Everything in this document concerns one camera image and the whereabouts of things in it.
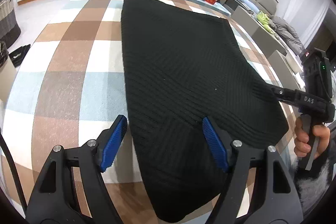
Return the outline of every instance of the black ribbed garment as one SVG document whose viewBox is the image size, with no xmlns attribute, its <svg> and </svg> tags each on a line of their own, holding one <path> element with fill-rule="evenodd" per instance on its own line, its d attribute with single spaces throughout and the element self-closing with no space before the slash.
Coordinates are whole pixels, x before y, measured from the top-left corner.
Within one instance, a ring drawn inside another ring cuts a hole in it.
<svg viewBox="0 0 336 224">
<path fill-rule="evenodd" d="M 121 29 L 142 179 L 157 216 L 177 222 L 218 195 L 225 180 L 202 133 L 205 116 L 256 148 L 275 145 L 288 124 L 227 20 L 158 0 L 124 0 Z"/>
</svg>

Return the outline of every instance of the blue gripper pad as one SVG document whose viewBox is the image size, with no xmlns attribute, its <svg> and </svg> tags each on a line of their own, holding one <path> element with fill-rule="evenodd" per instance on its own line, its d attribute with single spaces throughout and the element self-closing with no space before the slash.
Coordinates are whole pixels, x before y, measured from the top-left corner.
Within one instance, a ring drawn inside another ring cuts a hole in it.
<svg viewBox="0 0 336 224">
<path fill-rule="evenodd" d="M 121 142 L 127 131 L 127 119 L 125 116 L 119 121 L 118 125 L 115 127 L 110 139 L 108 140 L 105 148 L 102 152 L 102 160 L 100 164 L 101 172 L 105 172 L 106 169 L 112 166 L 114 158 L 118 152 Z"/>
<path fill-rule="evenodd" d="M 213 128 L 207 117 L 203 119 L 202 128 L 204 137 L 207 140 L 207 143 L 211 150 L 212 156 L 217 163 L 217 166 L 219 168 L 222 168 L 223 171 L 226 172 L 229 169 L 226 149 L 224 148 L 223 143 L 219 139 L 215 129 Z"/>
</svg>

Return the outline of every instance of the tile floor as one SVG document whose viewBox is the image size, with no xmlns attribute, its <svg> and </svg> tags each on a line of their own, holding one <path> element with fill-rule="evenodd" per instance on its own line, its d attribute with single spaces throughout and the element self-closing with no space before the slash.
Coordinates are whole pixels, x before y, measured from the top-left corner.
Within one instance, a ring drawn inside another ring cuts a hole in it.
<svg viewBox="0 0 336 224">
<path fill-rule="evenodd" d="M 8 51 L 33 44 L 43 28 L 68 1 L 70 0 L 35 0 L 16 7 L 16 21 L 21 34 Z"/>
</svg>

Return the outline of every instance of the blue pillow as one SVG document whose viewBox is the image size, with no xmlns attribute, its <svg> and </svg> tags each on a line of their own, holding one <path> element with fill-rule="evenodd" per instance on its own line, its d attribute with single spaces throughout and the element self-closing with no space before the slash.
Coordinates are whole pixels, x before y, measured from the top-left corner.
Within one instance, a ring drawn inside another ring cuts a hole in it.
<svg viewBox="0 0 336 224">
<path fill-rule="evenodd" d="M 250 2 L 249 0 L 240 0 L 242 3 L 245 3 L 251 10 L 253 10 L 256 14 L 259 13 L 259 9 L 258 7 L 256 7 L 256 5 L 254 5 L 252 2 Z"/>
</svg>

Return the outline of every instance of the white curtain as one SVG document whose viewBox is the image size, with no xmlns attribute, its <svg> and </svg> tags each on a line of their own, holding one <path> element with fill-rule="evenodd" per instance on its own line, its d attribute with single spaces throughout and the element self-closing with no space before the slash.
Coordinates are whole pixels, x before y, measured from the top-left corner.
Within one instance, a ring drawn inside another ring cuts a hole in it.
<svg viewBox="0 0 336 224">
<path fill-rule="evenodd" d="M 286 20 L 307 47 L 320 28 L 331 0 L 279 0 L 276 15 Z"/>
</svg>

